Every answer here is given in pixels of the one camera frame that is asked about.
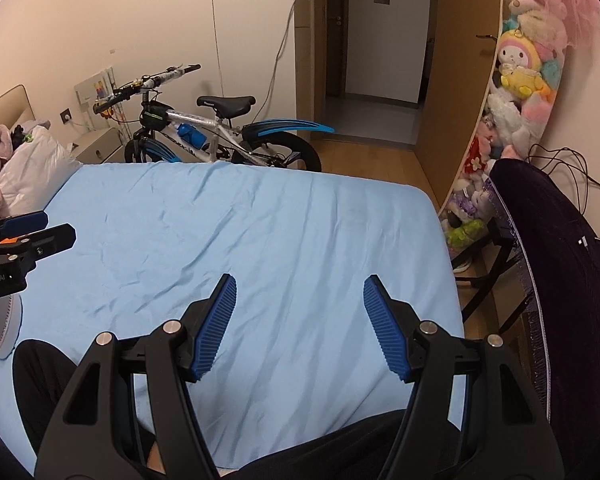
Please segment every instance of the yellow plush toy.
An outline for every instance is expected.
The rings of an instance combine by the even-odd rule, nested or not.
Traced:
[[[551,93],[549,85],[536,70],[505,63],[500,66],[500,74],[502,86],[518,99],[528,99],[534,92],[542,96]]]

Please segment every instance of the pillow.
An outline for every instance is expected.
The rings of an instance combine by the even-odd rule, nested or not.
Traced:
[[[33,140],[25,142],[0,172],[0,191],[7,216],[43,210],[81,163],[42,126],[31,131]]]

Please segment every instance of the person's leg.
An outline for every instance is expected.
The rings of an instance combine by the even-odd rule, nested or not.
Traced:
[[[389,456],[404,411],[383,413],[247,464],[230,480],[375,480]],[[452,465],[459,431],[448,424],[439,469]]]
[[[55,346],[27,340],[13,355],[13,388],[22,425],[38,454],[51,416],[77,365]],[[140,441],[147,457],[155,436],[142,426]]]

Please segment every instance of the blue water bottle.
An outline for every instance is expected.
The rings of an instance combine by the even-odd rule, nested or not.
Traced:
[[[178,126],[178,136],[199,150],[206,143],[206,135],[190,124],[181,124]]]

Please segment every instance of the blue bed sheet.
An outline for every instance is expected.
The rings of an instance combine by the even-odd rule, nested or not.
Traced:
[[[30,273],[18,341],[48,341],[76,362],[99,332],[149,333],[208,297],[222,273],[235,277],[214,367],[190,387],[218,467],[406,406],[411,387],[388,370],[363,306],[370,274],[463,334],[440,224],[413,187],[222,162],[103,164],[77,171],[46,212],[77,241]],[[136,389],[151,426],[146,384]],[[0,361],[0,435],[33,470],[11,357]]]

